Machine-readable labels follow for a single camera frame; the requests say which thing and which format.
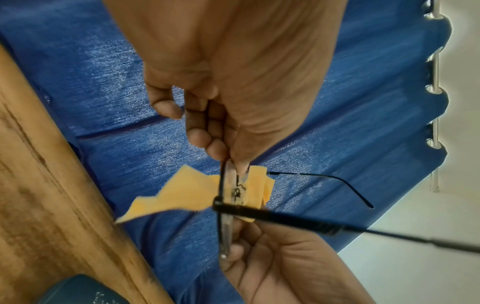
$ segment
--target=wooden board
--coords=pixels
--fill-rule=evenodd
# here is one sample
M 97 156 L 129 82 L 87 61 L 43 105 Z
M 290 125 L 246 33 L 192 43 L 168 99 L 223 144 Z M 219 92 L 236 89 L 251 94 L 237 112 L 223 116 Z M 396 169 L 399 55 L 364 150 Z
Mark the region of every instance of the wooden board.
M 172 303 L 0 47 L 0 303 L 84 273 L 131 304 Z

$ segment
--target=yellow cloth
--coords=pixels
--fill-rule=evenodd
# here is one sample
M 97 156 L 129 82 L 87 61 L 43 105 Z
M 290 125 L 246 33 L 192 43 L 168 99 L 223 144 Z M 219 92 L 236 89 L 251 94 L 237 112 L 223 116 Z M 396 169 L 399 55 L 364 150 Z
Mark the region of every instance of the yellow cloth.
M 267 176 L 267 168 L 251 166 L 246 180 L 244 205 L 260 209 L 272 194 L 275 180 Z M 165 184 L 156 196 L 137 197 L 125 215 L 115 223 L 166 210 L 201 211 L 210 207 L 219 193 L 219 175 L 205 175 L 184 165 Z

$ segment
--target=eyeglasses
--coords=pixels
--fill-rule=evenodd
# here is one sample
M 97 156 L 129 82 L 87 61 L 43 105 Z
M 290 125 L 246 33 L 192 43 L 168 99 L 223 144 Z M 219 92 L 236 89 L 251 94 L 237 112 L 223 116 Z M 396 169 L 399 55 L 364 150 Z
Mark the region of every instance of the eyeglasses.
M 374 206 L 355 190 L 347 181 L 329 175 L 308 174 L 308 173 L 289 173 L 289 172 L 267 172 L 270 175 L 306 175 L 327 177 L 341 181 L 345 186 L 351 189 L 369 208 Z M 255 220 L 261 220 L 279 225 L 295 227 L 299 229 L 313 231 L 323 235 L 336 235 L 340 231 L 351 233 L 369 233 L 380 236 L 386 236 L 395 239 L 411 241 L 415 243 L 430 244 L 438 248 L 453 249 L 463 252 L 479 253 L 480 246 L 473 244 L 460 243 L 456 241 L 443 240 L 438 238 L 423 238 L 418 236 L 389 233 L 384 231 L 362 228 L 346 223 L 334 222 L 329 220 L 317 220 L 303 216 L 296 216 L 282 212 L 270 210 L 258 210 L 242 206 L 244 185 L 247 175 L 239 177 L 233 163 L 228 160 L 221 168 L 218 196 L 213 200 L 213 210 L 217 212 L 217 230 L 220 256 L 226 258 L 230 254 L 232 244 L 234 216 L 247 217 Z

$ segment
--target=curtain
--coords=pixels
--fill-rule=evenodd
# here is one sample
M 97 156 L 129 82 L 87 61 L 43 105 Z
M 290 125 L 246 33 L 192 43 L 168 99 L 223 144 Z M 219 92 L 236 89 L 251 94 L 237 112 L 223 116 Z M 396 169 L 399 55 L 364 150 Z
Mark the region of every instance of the curtain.
M 259 159 L 275 176 L 269 207 L 368 227 L 440 166 L 429 124 L 448 105 L 431 94 L 427 58 L 447 43 L 448 20 L 425 18 L 422 0 L 350 0 L 330 72 L 305 123 Z M 142 62 L 101 0 L 2 0 L 0 41 L 114 211 L 152 196 L 182 165 L 218 174 L 219 163 L 188 144 L 183 121 L 150 107 Z M 180 89 L 175 101 L 183 103 Z M 242 302 L 217 261 L 216 217 L 168 211 L 125 229 L 177 303 Z M 356 235 L 325 237 L 340 250 Z

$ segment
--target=wooden table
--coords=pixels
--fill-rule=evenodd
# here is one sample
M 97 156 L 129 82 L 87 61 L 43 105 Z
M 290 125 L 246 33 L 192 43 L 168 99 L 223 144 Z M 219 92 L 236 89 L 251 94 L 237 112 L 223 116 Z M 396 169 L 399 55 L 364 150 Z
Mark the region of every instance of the wooden table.
M 131 304 L 172 303 L 0 47 L 0 303 L 84 273 Z

